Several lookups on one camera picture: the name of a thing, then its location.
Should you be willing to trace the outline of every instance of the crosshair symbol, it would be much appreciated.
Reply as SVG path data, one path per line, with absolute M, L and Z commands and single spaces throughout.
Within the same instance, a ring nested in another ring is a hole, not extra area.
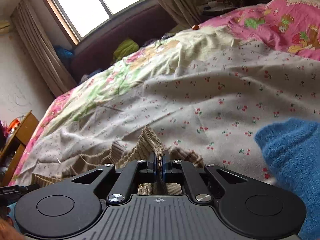
M 158 203 L 162 203 L 165 200 L 163 198 L 157 198 L 155 201 L 157 201 Z

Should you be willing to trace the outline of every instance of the silver bolt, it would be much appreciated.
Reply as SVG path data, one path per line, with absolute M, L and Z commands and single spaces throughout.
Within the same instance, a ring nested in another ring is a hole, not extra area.
M 196 200 L 200 202 L 208 202 L 211 200 L 211 196 L 208 194 L 199 194 L 196 196 Z
M 121 194 L 112 194 L 108 197 L 108 200 L 111 202 L 119 202 L 121 200 L 124 200 L 124 196 Z

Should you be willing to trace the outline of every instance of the maroon headboard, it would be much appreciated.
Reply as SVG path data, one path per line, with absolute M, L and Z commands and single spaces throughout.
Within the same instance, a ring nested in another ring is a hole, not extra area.
M 160 5 L 151 6 L 126 19 L 91 43 L 75 56 L 69 71 L 76 82 L 79 82 L 84 74 L 90 74 L 98 68 L 104 70 L 110 67 L 113 52 L 127 38 L 142 46 L 152 38 L 161 38 L 176 25 Z

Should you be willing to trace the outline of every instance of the wooden cabinet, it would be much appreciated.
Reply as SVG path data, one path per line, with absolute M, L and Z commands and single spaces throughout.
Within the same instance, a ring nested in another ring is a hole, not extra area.
M 31 111 L 26 115 L 26 117 L 21 121 L 20 125 L 11 135 L 3 150 L 0 152 L 0 162 L 2 163 L 4 158 L 8 156 L 8 154 L 12 153 L 12 151 L 16 152 L 13 156 L 13 159 L 6 171 L 4 178 L 1 182 L 1 187 L 5 187 L 9 184 L 14 171 L 16 170 L 20 158 L 26 148 L 34 130 L 36 129 L 39 121 L 36 117 L 31 113 Z

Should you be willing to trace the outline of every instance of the window frame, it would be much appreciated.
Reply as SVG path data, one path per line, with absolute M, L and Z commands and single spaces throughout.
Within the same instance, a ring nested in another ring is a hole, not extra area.
M 99 0 L 102 4 L 103 8 L 105 9 L 106 13 L 109 15 L 109 18 L 95 27 L 93 30 L 91 30 L 89 33 L 87 33 L 84 37 L 81 37 L 81 35 L 78 33 L 70 19 L 68 18 L 68 15 L 64 12 L 63 8 L 59 4 L 58 0 L 43 0 L 45 5 L 47 6 L 50 14 L 62 30 L 65 37 L 70 42 L 71 46 L 74 48 L 76 47 L 82 40 L 87 38 L 90 34 L 94 33 L 96 30 L 101 28 L 102 26 L 106 25 L 108 22 L 112 21 L 113 19 L 117 18 L 119 15 L 123 14 L 124 12 L 130 10 L 131 8 L 135 7 L 136 5 L 147 1 L 147 0 L 139 0 L 128 7 L 122 9 L 121 11 L 112 14 L 110 9 L 108 8 L 107 4 L 104 2 L 104 0 Z

